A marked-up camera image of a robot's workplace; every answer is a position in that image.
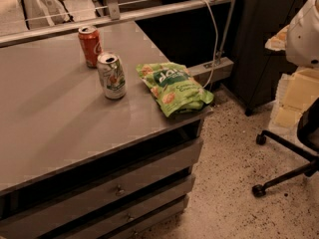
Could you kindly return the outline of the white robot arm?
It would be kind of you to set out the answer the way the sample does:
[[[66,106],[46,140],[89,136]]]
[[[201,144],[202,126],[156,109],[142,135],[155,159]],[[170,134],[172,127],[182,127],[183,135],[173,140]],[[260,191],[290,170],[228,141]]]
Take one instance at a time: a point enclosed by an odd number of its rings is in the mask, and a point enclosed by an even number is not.
[[[319,0],[307,0],[291,20],[285,52],[287,61],[299,67],[319,67]]]

